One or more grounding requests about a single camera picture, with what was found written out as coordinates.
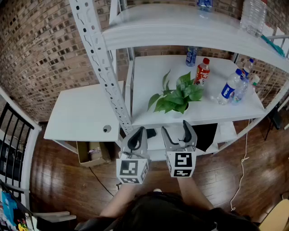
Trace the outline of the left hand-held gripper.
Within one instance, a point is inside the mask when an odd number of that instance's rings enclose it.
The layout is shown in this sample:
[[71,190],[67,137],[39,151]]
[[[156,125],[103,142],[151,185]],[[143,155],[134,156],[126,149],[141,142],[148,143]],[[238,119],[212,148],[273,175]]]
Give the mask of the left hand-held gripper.
[[122,141],[116,170],[123,184],[142,184],[150,165],[148,155],[147,131],[139,127],[131,131]]

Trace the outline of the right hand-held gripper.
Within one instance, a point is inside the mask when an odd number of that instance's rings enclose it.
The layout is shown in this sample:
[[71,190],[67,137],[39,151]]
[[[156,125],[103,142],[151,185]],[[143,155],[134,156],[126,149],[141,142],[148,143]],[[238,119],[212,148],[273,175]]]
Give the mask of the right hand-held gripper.
[[196,166],[196,152],[193,148],[196,147],[197,143],[196,132],[186,120],[183,120],[183,128],[185,134],[182,141],[185,143],[185,148],[181,148],[179,143],[174,143],[171,140],[165,127],[162,126],[161,128],[161,134],[166,150],[175,150],[166,151],[166,161],[169,173],[170,176],[174,178],[192,177]]

